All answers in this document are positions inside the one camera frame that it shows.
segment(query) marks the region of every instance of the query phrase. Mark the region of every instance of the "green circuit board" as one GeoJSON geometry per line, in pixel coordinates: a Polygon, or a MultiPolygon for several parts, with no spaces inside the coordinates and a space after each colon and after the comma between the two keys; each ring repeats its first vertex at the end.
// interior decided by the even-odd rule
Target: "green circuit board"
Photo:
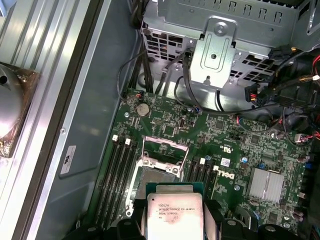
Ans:
{"type": "MultiPolygon", "coordinates": [[[[128,96],[137,93],[130,89],[128,96]]],[[[264,123],[248,119],[244,119],[242,124],[253,131],[266,128],[264,123]]],[[[188,111],[173,99],[151,93],[144,94],[143,102],[137,98],[123,101],[115,117],[85,221],[107,228],[112,221],[126,217],[125,199],[136,162],[142,154],[143,137],[150,136],[189,147],[183,177],[173,181],[188,180],[195,159],[206,159],[206,163],[213,166],[210,171],[215,175],[207,180],[205,198],[217,200],[226,217],[232,217],[235,208],[241,206],[251,210],[260,225],[286,224],[295,233],[298,223],[292,215],[298,205],[305,170],[305,164],[299,163],[297,158],[307,156],[310,148],[294,147],[285,138],[277,139],[276,136],[281,134],[277,129],[265,133],[243,131],[234,116],[188,111]],[[137,113],[137,107],[142,103],[148,106],[146,116],[137,113]],[[115,146],[115,136],[123,141],[130,139],[134,147],[125,148],[124,144],[115,146]],[[284,176],[279,202],[248,195],[253,168],[284,176]]],[[[153,158],[172,164],[181,163],[185,154],[184,151],[155,143],[146,143],[144,150],[153,158]]],[[[142,181],[141,171],[136,179],[142,181]]]]}

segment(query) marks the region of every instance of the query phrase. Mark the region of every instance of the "silver heatsink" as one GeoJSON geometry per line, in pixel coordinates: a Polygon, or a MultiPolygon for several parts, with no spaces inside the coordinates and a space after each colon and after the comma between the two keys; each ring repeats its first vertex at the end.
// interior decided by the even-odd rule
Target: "silver heatsink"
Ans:
{"type": "Polygon", "coordinates": [[[283,183],[283,175],[253,168],[246,194],[262,200],[279,203],[283,183]]]}

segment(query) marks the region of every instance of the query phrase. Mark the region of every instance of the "metal bracket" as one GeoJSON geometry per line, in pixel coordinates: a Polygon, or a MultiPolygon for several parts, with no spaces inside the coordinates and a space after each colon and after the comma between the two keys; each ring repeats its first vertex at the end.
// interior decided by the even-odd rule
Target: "metal bracket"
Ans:
{"type": "Polygon", "coordinates": [[[132,179],[131,179],[131,183],[130,183],[128,193],[127,193],[127,196],[125,199],[125,208],[126,208],[125,214],[127,217],[131,217],[132,213],[134,211],[134,208],[133,208],[134,203],[133,203],[133,200],[131,199],[131,193],[134,188],[135,179],[136,179],[136,176],[138,173],[138,169],[141,167],[160,169],[160,170],[166,171],[167,173],[176,175],[176,177],[179,179],[182,179],[182,176],[183,176],[182,170],[184,169],[184,164],[186,162],[188,152],[189,152],[188,146],[175,143],[174,141],[170,141],[170,140],[158,138],[158,137],[152,137],[152,136],[145,136],[143,138],[141,157],[139,158],[138,162],[135,165],[132,179]],[[171,163],[167,163],[167,162],[160,162],[154,158],[149,157],[148,155],[145,155],[144,154],[145,153],[145,142],[153,142],[153,143],[157,143],[157,144],[168,144],[173,148],[185,151],[185,156],[183,158],[182,164],[175,165],[175,164],[171,164],[171,163]]]}
{"type": "Polygon", "coordinates": [[[211,18],[204,39],[197,41],[190,72],[191,80],[222,89],[229,79],[236,49],[232,46],[236,24],[211,18]]]}

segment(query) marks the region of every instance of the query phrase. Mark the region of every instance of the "motherboard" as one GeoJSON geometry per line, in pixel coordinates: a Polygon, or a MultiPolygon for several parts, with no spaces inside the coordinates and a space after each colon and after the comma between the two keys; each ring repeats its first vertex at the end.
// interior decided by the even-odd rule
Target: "motherboard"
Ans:
{"type": "Polygon", "coordinates": [[[295,147],[280,129],[255,133],[266,124],[212,115],[173,99],[128,90],[106,146],[85,222],[104,228],[130,217],[149,182],[203,182],[204,198],[217,200],[233,218],[239,208],[258,224],[293,233],[303,213],[300,187],[310,147],[295,147]]]}

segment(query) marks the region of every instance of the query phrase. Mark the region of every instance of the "red wire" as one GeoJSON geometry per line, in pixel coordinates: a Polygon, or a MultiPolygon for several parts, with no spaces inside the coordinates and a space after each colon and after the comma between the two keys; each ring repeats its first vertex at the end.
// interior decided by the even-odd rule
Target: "red wire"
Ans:
{"type": "Polygon", "coordinates": [[[316,63],[317,63],[319,60],[320,60],[320,55],[317,56],[317,57],[313,60],[313,62],[312,62],[312,69],[315,68],[315,73],[316,73],[317,75],[318,75],[318,70],[317,70],[317,68],[315,67],[315,65],[316,65],[316,63]]]}

